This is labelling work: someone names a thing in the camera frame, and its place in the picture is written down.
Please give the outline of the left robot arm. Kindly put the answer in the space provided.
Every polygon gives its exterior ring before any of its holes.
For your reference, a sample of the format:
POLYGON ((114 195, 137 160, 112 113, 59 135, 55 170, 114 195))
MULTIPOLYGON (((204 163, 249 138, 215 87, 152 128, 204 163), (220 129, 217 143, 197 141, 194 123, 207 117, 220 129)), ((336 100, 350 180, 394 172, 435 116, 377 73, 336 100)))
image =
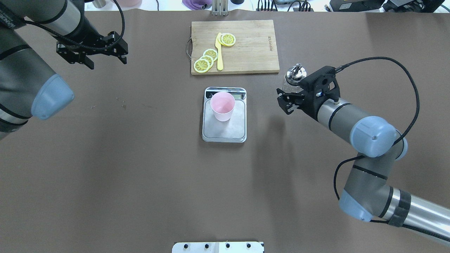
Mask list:
POLYGON ((2 0, 0 62, 1 139, 31 117, 46 120, 74 99, 69 85, 16 32, 39 27, 57 41, 56 52, 68 63, 94 69, 89 56, 114 56, 127 62, 125 27, 103 36, 85 16, 85 0, 2 0))

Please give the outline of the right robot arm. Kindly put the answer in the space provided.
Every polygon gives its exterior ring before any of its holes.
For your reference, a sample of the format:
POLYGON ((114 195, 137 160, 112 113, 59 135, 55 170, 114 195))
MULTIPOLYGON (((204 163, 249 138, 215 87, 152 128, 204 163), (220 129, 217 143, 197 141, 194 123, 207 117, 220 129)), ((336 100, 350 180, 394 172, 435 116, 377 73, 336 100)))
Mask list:
POLYGON ((411 229, 449 246, 449 209, 387 184, 395 161, 407 152, 405 138, 382 117, 343 99, 336 69, 307 74, 302 65, 288 69, 278 104, 286 114, 302 110, 349 143, 358 153, 339 194, 339 207, 357 220, 411 229))

